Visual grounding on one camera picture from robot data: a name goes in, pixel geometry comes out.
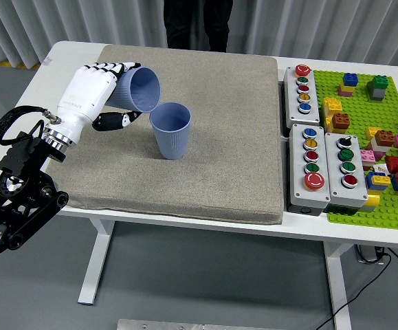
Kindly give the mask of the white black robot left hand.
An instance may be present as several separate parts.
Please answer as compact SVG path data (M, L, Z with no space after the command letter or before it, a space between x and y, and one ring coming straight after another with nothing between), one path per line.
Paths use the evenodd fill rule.
M58 102L60 123L49 123L47 131L78 143L82 129L97 118L117 81L139 66L135 62L94 63L79 68Z

